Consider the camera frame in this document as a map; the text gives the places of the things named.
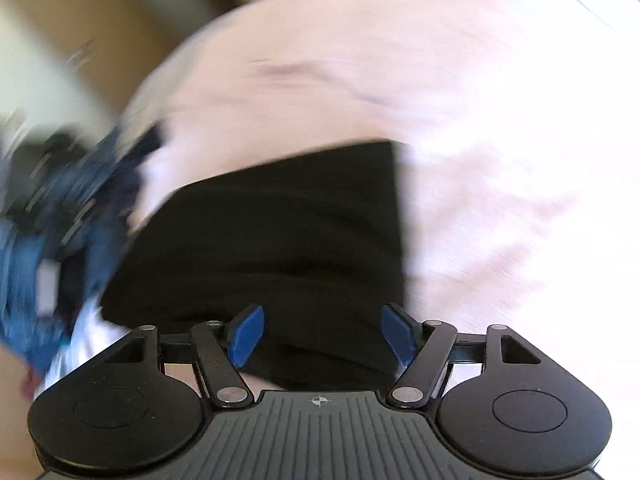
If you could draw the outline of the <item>pink and grey bedspread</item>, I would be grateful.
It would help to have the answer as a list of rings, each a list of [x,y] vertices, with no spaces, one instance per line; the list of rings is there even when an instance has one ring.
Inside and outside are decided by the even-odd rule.
[[[36,394],[133,328],[102,296],[187,185],[341,146],[393,145],[404,300],[502,323],[598,391],[639,329],[638,0],[258,0],[175,51],[129,102],[151,128],[127,245]]]

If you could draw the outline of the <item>navy blue garment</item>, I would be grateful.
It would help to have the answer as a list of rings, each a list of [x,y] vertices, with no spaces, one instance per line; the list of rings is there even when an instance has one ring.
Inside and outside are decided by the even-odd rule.
[[[119,155],[119,137],[113,129],[88,146],[60,130],[2,156],[3,314],[36,315],[43,261],[60,269],[66,308],[102,292],[114,274],[141,188],[140,167],[162,145],[160,132],[151,128]]]

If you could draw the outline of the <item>blue denim jeans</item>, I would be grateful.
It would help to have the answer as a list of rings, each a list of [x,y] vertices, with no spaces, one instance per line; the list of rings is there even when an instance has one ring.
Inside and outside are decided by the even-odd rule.
[[[1,211],[1,341],[44,376],[79,310],[113,276],[138,192],[107,160],[47,160],[6,190]]]

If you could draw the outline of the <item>maroon garment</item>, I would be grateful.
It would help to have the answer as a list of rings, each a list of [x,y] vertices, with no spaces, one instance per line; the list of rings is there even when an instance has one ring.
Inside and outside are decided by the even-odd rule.
[[[30,368],[21,382],[21,395],[24,396],[26,400],[31,401],[34,398],[34,395],[36,394],[40,384],[41,377],[35,370]]]

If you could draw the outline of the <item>wooden door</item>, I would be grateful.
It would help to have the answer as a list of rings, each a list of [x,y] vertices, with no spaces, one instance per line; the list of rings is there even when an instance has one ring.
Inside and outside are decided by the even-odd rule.
[[[11,0],[113,110],[224,0]]]

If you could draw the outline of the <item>black trousers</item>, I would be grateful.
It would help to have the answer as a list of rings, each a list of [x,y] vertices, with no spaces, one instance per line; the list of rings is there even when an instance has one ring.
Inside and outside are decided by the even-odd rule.
[[[128,328],[184,333],[258,304],[250,374],[290,390],[381,390],[398,364],[381,332],[404,300],[390,142],[303,154],[180,188],[102,296]]]

